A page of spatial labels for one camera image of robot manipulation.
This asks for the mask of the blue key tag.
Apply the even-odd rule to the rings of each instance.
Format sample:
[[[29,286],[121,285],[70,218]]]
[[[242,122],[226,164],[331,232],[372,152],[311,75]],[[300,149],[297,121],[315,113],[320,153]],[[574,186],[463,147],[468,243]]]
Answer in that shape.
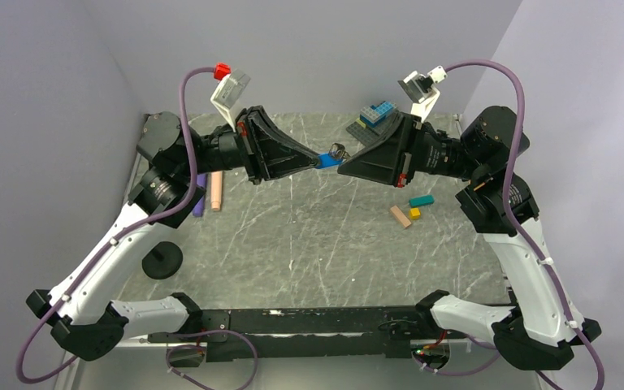
[[[339,166],[343,162],[342,158],[333,158],[330,154],[320,154],[318,156],[318,164],[315,169],[326,169],[329,167]]]

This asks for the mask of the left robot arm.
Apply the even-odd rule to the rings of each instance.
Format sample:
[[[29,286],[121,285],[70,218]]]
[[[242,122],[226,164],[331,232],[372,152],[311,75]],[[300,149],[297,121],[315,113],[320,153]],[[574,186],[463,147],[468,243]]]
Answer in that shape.
[[[202,309],[182,292],[154,301],[116,299],[134,269],[168,242],[204,196],[203,187],[190,183],[195,174],[242,167],[259,184],[320,164],[317,152],[278,129],[261,106],[205,136],[171,112],[147,115],[136,148],[149,168],[112,228],[61,284],[27,300],[56,343],[85,361],[136,336],[165,332],[189,341],[202,329]]]

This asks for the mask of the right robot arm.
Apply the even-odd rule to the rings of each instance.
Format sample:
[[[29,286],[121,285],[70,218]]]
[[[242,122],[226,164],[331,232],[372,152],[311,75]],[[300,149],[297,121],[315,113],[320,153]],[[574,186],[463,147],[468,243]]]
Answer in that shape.
[[[558,371],[573,359],[575,345],[593,341],[601,329],[561,298],[532,191],[519,176],[505,174],[516,119],[508,107],[490,106],[452,138],[417,116],[398,113],[338,172],[396,188],[418,172],[463,180],[456,199],[497,256],[513,303],[476,304],[438,290],[415,306],[416,328],[429,338],[443,330],[476,337],[522,371]]]

